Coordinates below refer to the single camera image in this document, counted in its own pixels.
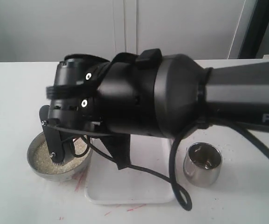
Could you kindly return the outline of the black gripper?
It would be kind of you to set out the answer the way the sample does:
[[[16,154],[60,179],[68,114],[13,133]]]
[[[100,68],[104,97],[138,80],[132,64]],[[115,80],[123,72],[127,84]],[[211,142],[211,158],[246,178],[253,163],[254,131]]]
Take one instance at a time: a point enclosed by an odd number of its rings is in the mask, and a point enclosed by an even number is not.
[[[112,61],[93,55],[80,58],[85,64],[84,74],[91,73],[92,77],[83,84],[82,96],[88,105],[82,109],[78,130],[104,136],[100,140],[118,170],[127,168],[131,165],[131,136],[121,134],[162,137],[154,105],[155,79],[162,54],[119,53]]]

